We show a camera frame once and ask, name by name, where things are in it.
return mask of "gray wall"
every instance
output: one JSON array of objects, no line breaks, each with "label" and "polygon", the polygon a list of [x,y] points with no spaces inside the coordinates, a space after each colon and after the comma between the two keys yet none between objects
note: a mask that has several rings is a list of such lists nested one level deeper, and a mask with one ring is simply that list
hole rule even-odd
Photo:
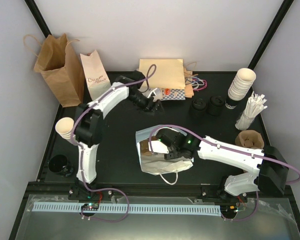
[{"label": "gray wall", "polygon": [[198,71],[249,65],[282,0],[36,0],[54,35],[99,51],[107,71],[133,71],[139,59],[197,61]]},{"label": "gray wall", "polygon": [[44,39],[25,1],[0,0],[0,240],[9,238],[27,183],[36,180],[58,108],[33,72],[25,34]]},{"label": "gray wall", "polygon": [[[300,0],[292,4],[255,71],[254,88],[268,99],[262,116],[271,144],[300,170]],[[300,183],[292,190],[300,209]]]}]

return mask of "table top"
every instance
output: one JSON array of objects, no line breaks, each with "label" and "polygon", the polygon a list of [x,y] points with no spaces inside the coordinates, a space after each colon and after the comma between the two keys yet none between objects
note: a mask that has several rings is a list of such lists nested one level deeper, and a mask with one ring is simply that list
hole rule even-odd
[{"label": "table top", "polygon": [[[205,114],[201,119],[194,120],[189,115],[189,107],[193,99],[202,98],[206,103],[211,96],[222,96],[226,98],[228,88],[235,77],[235,72],[222,73],[200,73],[199,77],[207,81],[207,88],[195,92],[192,98],[186,100],[163,101],[164,113],[157,112],[155,115],[148,115],[140,111],[137,106],[129,100],[120,102],[105,118],[105,131],[102,142],[97,151],[97,183],[106,185],[157,185],[171,187],[167,185],[159,176],[154,176],[141,171],[137,148],[136,131],[149,128],[159,124],[174,124],[188,128],[200,136],[210,136],[216,140],[234,144],[235,138],[240,133],[235,128],[236,120],[244,110],[247,99],[251,95],[250,90],[247,96],[239,103],[235,109],[224,107],[220,116]],[[108,73],[111,81],[117,76],[127,76],[126,72]],[[75,116],[76,107],[64,108],[60,118]],[[257,117],[249,129],[261,133],[265,143],[269,142],[263,127],[262,119]],[[48,160],[55,155],[65,155],[71,161],[74,172],[71,177],[62,177],[47,171],[45,182],[72,183],[76,177],[79,163],[79,151],[77,146],[61,138],[58,134],[50,142],[53,144],[51,153],[44,159],[45,167]],[[176,186],[181,185],[219,185],[222,177],[238,175],[243,171],[234,166],[212,160],[203,160],[194,157],[193,167],[179,173]],[[173,182],[175,174],[166,174],[165,178]]]}]

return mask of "checkered paper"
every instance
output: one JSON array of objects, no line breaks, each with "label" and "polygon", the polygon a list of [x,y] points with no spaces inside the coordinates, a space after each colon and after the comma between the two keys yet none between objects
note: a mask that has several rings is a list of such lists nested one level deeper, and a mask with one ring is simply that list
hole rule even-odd
[{"label": "checkered paper", "polygon": [[170,89],[163,88],[162,90],[162,100],[185,100],[186,92],[184,89]]}]

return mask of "stack of paper cups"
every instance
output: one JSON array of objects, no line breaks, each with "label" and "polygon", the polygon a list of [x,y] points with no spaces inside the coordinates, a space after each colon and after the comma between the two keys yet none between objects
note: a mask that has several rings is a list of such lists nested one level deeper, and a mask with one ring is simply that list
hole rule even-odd
[{"label": "stack of paper cups", "polygon": [[75,121],[71,117],[61,118],[55,125],[55,131],[65,140],[71,143],[71,132]]},{"label": "stack of paper cups", "polygon": [[228,90],[228,97],[225,103],[228,109],[234,109],[238,102],[246,96],[256,77],[256,73],[249,68],[239,69]]}]

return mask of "open bag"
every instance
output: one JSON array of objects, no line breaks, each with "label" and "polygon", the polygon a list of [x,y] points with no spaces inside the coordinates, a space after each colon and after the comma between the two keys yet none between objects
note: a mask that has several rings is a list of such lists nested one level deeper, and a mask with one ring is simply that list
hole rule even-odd
[{"label": "open bag", "polygon": [[[28,37],[35,39],[41,46],[39,54],[27,46]],[[31,34],[23,37],[23,44],[37,56],[33,70],[41,73],[62,107],[77,106],[83,102],[84,97],[85,75],[71,45],[73,41],[79,40],[69,41],[65,33],[59,38],[49,35],[42,44]]]},{"label": "open bag", "polygon": [[[149,127],[135,133],[135,141],[136,148],[139,155],[139,162],[141,166],[141,170],[144,173],[152,174],[152,175],[160,175],[160,177],[169,185],[174,185],[178,181],[178,173],[188,170],[193,166],[193,159],[187,159],[184,157],[165,160],[164,153],[155,153],[152,154],[149,150],[148,139],[151,131],[159,127],[153,126]],[[181,130],[177,130],[178,132],[186,135],[185,132]],[[163,174],[175,173],[175,181],[168,182]]]}]

